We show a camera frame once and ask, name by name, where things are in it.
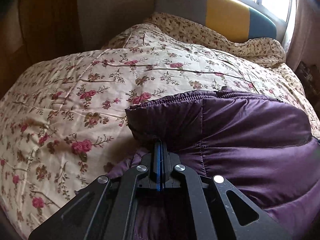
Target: silver screw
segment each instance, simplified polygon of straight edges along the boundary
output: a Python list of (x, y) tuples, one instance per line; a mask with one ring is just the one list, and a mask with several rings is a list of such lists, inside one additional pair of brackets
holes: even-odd
[(137, 166), (137, 171), (143, 172), (143, 171), (146, 171), (146, 170), (147, 170), (147, 167), (145, 165)]
[(216, 175), (213, 177), (213, 180), (216, 182), (216, 183), (222, 183), (224, 182), (224, 178), (221, 176), (221, 175)]
[(175, 169), (176, 171), (184, 171), (184, 170), (186, 169), (186, 167), (185, 167), (184, 165), (182, 165), (182, 164), (177, 164), (177, 165), (174, 167), (174, 169)]
[(100, 176), (98, 178), (98, 182), (101, 184), (107, 183), (108, 182), (108, 177), (107, 176)]

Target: black metal bracket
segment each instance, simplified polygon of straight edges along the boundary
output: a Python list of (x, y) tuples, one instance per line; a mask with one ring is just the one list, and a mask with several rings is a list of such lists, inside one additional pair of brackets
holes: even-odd
[(29, 240), (130, 240), (139, 195), (185, 194), (189, 239), (290, 240), (271, 217), (220, 175), (199, 176), (155, 143), (122, 177), (100, 176), (36, 228)]

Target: bed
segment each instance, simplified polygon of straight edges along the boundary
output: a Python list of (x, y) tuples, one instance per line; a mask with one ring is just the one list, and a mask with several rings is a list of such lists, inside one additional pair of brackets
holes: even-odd
[[(182, 1), (172, 5), (202, 6)], [(320, 138), (320, 121), (285, 64), (272, 23), (231, 0), (223, 1), (247, 11), (230, 16), (242, 24), (213, 23), (221, 10), (202, 1), (205, 16), (195, 17), (167, 11), (164, 0), (156, 0), (156, 12), (142, 24), (101, 50), (34, 64), (1, 99), (0, 205), (23, 239), (75, 190), (135, 152), (124, 111), (130, 105), (227, 86), (302, 109)]]

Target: bedsheet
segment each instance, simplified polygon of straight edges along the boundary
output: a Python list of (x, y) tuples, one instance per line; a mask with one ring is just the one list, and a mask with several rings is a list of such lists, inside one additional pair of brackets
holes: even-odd
[(265, 94), (319, 119), (269, 38), (232, 43), (180, 17), (153, 14), (102, 50), (39, 62), (0, 101), (0, 204), (20, 235), (138, 147), (125, 109), (190, 90)]

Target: pink rose print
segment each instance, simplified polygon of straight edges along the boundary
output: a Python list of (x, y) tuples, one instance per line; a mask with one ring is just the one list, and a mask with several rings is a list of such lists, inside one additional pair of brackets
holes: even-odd
[(44, 145), (44, 142), (49, 138), (49, 135), (47, 133), (45, 133), (44, 136), (40, 137), (38, 143), (42, 146)]
[(71, 145), (72, 152), (75, 155), (79, 155), (81, 153), (82, 154), (87, 153), (91, 150), (91, 148), (92, 148), (92, 143), (88, 139), (83, 140), (82, 142), (74, 142)]
[(151, 98), (151, 94), (148, 92), (144, 92), (141, 94), (141, 96), (133, 98), (132, 103), (137, 105), (139, 103), (146, 102), (150, 98)]
[(104, 67), (106, 67), (106, 66), (108, 65), (108, 62), (109, 62), (109, 63), (114, 63), (115, 60), (112, 58), (111, 60), (105, 59), (105, 60), (101, 61), (102, 65), (103, 65)]
[(18, 182), (19, 182), (19, 175), (14, 175), (13, 178), (12, 178), (12, 182), (17, 185)]
[(200, 90), (202, 88), (202, 84), (199, 81), (189, 81), (190, 86), (193, 89)]
[(94, 60), (93, 62), (91, 62), (91, 65), (94, 66), (94, 65), (97, 65), (98, 63), (100, 63), (100, 60)]
[(106, 100), (105, 102), (102, 103), (103, 109), (109, 109), (111, 107), (111, 102)]
[(34, 197), (32, 199), (32, 205), (35, 208), (43, 208), (44, 207), (44, 201), (41, 197)]
[(26, 129), (28, 128), (28, 124), (23, 124), (22, 126), (21, 126), (21, 132), (24, 132)]
[(51, 68), (48, 72), (51, 73), (51, 72), (54, 71), (54, 70), (55, 70), (55, 68), (53, 67), (53, 68)]
[(155, 80), (155, 77), (148, 77), (148, 76), (143, 76), (141, 78), (137, 78), (136, 79), (136, 85), (140, 85), (142, 86), (145, 82), (147, 82), (148, 80)]
[(80, 99), (84, 99), (86, 97), (93, 97), (97, 92), (95, 90), (90, 90), (88, 92), (84, 92), (81, 94)]
[(99, 75), (98, 73), (95, 73), (95, 74), (93, 74), (93, 73), (90, 73), (89, 75), (88, 75), (88, 81), (89, 82), (93, 82), (93, 81), (95, 81), (95, 80), (97, 80), (97, 79), (103, 79), (105, 77), (105, 75)]
[(97, 125), (98, 124), (98, 120), (95, 118), (90, 118), (89, 119), (89, 125)]
[(182, 66), (183, 66), (183, 64), (182, 64), (182, 63), (180, 63), (180, 62), (170, 64), (170, 67), (172, 67), (172, 68), (179, 68), (179, 69), (182, 69)]
[(51, 100), (57, 100), (58, 97), (63, 93), (63, 91), (59, 91), (55, 94), (51, 94)]
[(135, 65), (136, 63), (138, 63), (138, 60), (127, 61), (124, 64), (125, 65)]
[(240, 87), (240, 82), (239, 82), (239, 81), (234, 81), (234, 84), (235, 84), (237, 87)]
[(66, 70), (68, 70), (68, 72), (69, 72), (70, 70), (72, 70), (72, 69), (75, 68), (75, 67), (76, 67), (76, 65), (67, 66), (67, 67), (66, 67)]
[(40, 93), (37, 93), (33, 96), (33, 99), (37, 100), (38, 96), (40, 95)]

